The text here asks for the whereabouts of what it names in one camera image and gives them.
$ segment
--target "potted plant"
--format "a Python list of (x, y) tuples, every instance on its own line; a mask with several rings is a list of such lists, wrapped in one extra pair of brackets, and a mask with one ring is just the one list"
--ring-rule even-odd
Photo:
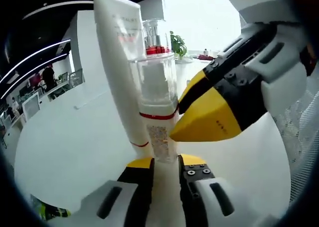
[(182, 59), (187, 53), (187, 47), (184, 40), (179, 35), (174, 35), (173, 31), (170, 31), (171, 48), (178, 59)]

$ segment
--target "bright window light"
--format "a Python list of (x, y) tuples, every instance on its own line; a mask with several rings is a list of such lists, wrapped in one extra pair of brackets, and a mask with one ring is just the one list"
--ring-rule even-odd
[(58, 43), (55, 43), (55, 44), (51, 44), (50, 46), (47, 46), (47, 47), (45, 47), (45, 48), (43, 48), (43, 49), (40, 49), (40, 50), (36, 51), (35, 53), (29, 55), (29, 56), (26, 57), (25, 59), (22, 59), (22, 60), (21, 60), (19, 63), (17, 63), (9, 72), (7, 72), (6, 75), (4, 75), (4, 77), (0, 80), (0, 84), (1, 84), (1, 83), (4, 81), (4, 79), (5, 79), (10, 73), (12, 73), (20, 64), (22, 64), (24, 61), (28, 60), (28, 59), (31, 58), (32, 56), (34, 56), (34, 55), (36, 55), (36, 54), (42, 52), (43, 50), (46, 50), (46, 49), (52, 48), (52, 47), (54, 47), (54, 46), (56, 46), (56, 45), (63, 44), (63, 43), (66, 43), (66, 42), (70, 42), (70, 41), (71, 41), (71, 39), (66, 39), (66, 40), (63, 40), (63, 41), (61, 41), (61, 42), (58, 42)]
[(229, 0), (164, 0), (169, 29), (189, 51), (218, 52), (241, 33), (238, 11)]
[(70, 50), (70, 52), (69, 52), (69, 61), (70, 61), (71, 71), (75, 72), (74, 63), (73, 63), (73, 56), (72, 56), (72, 50)]
[(39, 66), (36, 66), (36, 67), (35, 67), (34, 69), (32, 69), (31, 71), (27, 72), (25, 75), (23, 75), (23, 76), (22, 76), (21, 78), (19, 78), (14, 84), (12, 84), (12, 85), (10, 86), (10, 88), (3, 94), (3, 96), (1, 97), (1, 99), (3, 99), (4, 96), (5, 96), (21, 79), (23, 79), (25, 76), (27, 76), (28, 74), (32, 73), (34, 70), (36, 70), (37, 68), (41, 67), (42, 65), (45, 65), (45, 64), (47, 64), (47, 63), (50, 63), (51, 61), (53, 61), (53, 60), (55, 60), (55, 59), (58, 59), (58, 58), (61, 58), (61, 57), (65, 56), (65, 55), (67, 55), (67, 54), (62, 54), (62, 55), (60, 55), (60, 56), (58, 56), (58, 57), (55, 57), (55, 58), (53, 58), (53, 59), (50, 59), (49, 61), (46, 61), (46, 62), (44, 62), (43, 64), (40, 64)]

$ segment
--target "ceiling light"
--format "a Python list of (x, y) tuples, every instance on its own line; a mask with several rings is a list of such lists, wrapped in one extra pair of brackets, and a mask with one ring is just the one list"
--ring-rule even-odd
[(10, 86), (10, 88), (8, 88), (8, 90), (2, 95), (1, 99), (3, 99), (4, 96), (5, 96), (21, 79), (23, 79), (25, 76), (27, 76), (28, 74), (32, 73), (34, 70), (36, 70), (37, 68), (41, 67), (42, 65), (45, 65), (45, 64), (47, 64), (47, 63), (50, 63), (51, 61), (53, 61), (53, 60), (55, 60), (55, 59), (58, 59), (58, 58), (61, 58), (61, 57), (65, 56), (65, 55), (67, 55), (67, 54), (62, 54), (62, 55), (60, 55), (60, 56), (58, 56), (58, 57), (55, 57), (55, 58), (53, 58), (53, 59), (50, 59), (49, 61), (46, 61), (46, 62), (44, 62), (43, 64), (40, 64), (40, 65), (36, 66), (36, 67), (35, 67), (34, 69), (32, 69), (31, 71), (27, 72), (25, 75), (23, 75), (21, 78), (19, 78), (14, 84), (12, 84), (12, 85)]
[(55, 44), (51, 44), (50, 46), (47, 46), (47, 47), (45, 47), (45, 48), (43, 48), (43, 49), (40, 49), (40, 50), (36, 51), (35, 53), (29, 55), (29, 56), (26, 57), (25, 59), (22, 59), (22, 60), (21, 60), (19, 63), (17, 63), (9, 72), (7, 72), (6, 75), (4, 75), (4, 77), (0, 80), (0, 84), (3, 82), (3, 80), (4, 80), (10, 73), (12, 73), (20, 64), (22, 64), (22, 63), (23, 63), (24, 61), (26, 61), (27, 59), (31, 58), (32, 56), (34, 56), (34, 55), (36, 55), (36, 54), (38, 54), (38, 53), (40, 53), (40, 52), (42, 52), (43, 50), (46, 50), (46, 49), (52, 48), (52, 47), (54, 47), (54, 46), (56, 46), (56, 45), (63, 44), (63, 43), (66, 43), (66, 42), (70, 42), (70, 41), (71, 41), (71, 39), (66, 39), (66, 40), (63, 40), (63, 41), (61, 41), (61, 42), (58, 42), (58, 43), (55, 43)]

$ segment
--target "black ceiling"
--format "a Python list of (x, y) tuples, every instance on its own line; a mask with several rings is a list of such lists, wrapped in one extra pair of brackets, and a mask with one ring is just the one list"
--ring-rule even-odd
[[(41, 11), (23, 19), (27, 14), (37, 9), (65, 1), (79, 0), (5, 0), (5, 3), (0, 4), (3, 11), (0, 32), (1, 77), (30, 54), (60, 42), (76, 11), (93, 9), (92, 4), (64, 5)], [(24, 75), (43, 62), (56, 57), (57, 49), (58, 46), (55, 46), (31, 57), (18, 66), (18, 73)], [(69, 50), (70, 45), (66, 45), (61, 54), (68, 53)], [(11, 86), (7, 84), (7, 81), (13, 74), (14, 72), (8, 75), (0, 84), (0, 97)]]

